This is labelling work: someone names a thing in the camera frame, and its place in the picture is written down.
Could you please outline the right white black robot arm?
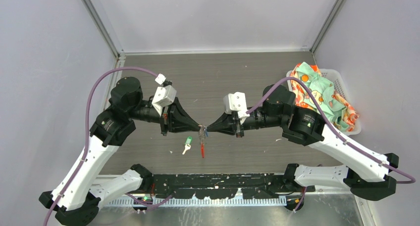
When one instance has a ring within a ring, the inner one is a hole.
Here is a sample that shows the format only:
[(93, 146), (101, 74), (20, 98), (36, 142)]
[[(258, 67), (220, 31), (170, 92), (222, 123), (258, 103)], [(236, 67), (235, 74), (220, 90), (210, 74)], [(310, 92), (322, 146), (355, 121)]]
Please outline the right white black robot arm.
[(263, 104), (252, 110), (245, 108), (243, 93), (226, 95), (225, 112), (207, 130), (243, 137), (246, 130), (280, 127), (288, 141), (319, 150), (340, 162), (334, 167), (289, 164), (282, 178), (288, 191), (329, 186), (348, 189), (370, 201), (396, 192), (397, 181), (389, 173), (398, 166), (397, 155), (372, 152), (329, 127), (316, 111), (296, 106), (295, 94), (284, 86), (267, 86), (263, 96)]

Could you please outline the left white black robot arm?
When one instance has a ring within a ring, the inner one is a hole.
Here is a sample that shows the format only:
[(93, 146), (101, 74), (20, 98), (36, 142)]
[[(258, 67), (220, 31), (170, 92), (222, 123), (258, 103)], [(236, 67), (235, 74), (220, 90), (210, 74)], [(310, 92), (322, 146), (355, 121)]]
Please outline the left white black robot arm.
[(168, 81), (157, 88), (153, 97), (144, 100), (140, 81), (135, 77), (122, 78), (111, 90), (109, 102), (110, 106), (92, 124), (79, 160), (58, 187), (39, 197), (64, 226), (86, 226), (110, 201), (131, 191), (147, 193), (153, 188), (153, 174), (140, 164), (93, 186), (105, 163), (134, 132), (136, 120), (159, 124), (163, 135), (200, 130), (199, 124), (183, 110)]

